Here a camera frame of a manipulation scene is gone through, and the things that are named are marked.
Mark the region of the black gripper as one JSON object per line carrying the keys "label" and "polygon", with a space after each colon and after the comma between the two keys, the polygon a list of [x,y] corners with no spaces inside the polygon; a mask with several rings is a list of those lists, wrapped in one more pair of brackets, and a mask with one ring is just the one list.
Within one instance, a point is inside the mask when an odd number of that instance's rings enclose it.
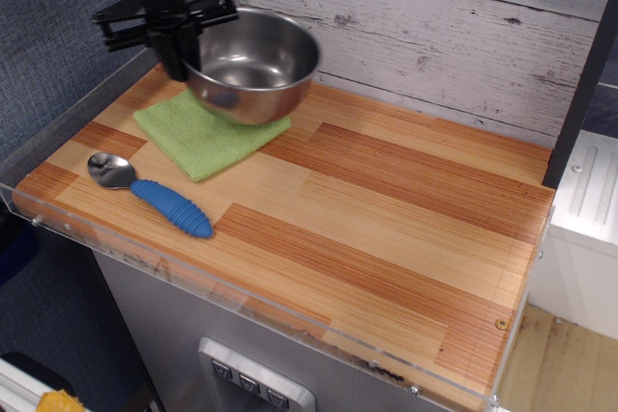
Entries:
{"label": "black gripper", "polygon": [[183,60],[201,70],[199,34],[237,18],[233,0],[121,0],[95,13],[93,22],[108,50],[150,46],[168,76],[184,82]]}

